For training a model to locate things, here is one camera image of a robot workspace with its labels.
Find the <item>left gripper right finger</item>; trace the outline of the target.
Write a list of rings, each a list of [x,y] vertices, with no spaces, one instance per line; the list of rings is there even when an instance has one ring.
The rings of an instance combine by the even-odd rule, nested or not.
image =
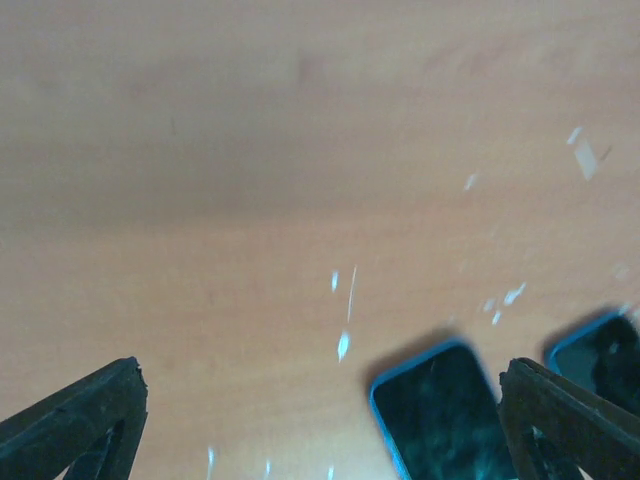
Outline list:
[[[501,425],[520,479],[637,479],[639,418],[515,358],[500,374]]]

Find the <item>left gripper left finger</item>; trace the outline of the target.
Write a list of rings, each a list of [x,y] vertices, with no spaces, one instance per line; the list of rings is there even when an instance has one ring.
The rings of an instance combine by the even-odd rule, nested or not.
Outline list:
[[[127,479],[147,420],[136,358],[120,358],[1,422],[3,479]]]

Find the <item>black smartphone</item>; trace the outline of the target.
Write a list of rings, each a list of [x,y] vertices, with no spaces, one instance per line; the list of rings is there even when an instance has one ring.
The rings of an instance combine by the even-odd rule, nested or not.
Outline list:
[[[639,414],[639,328],[631,311],[604,308],[554,333],[543,364],[579,387]]]

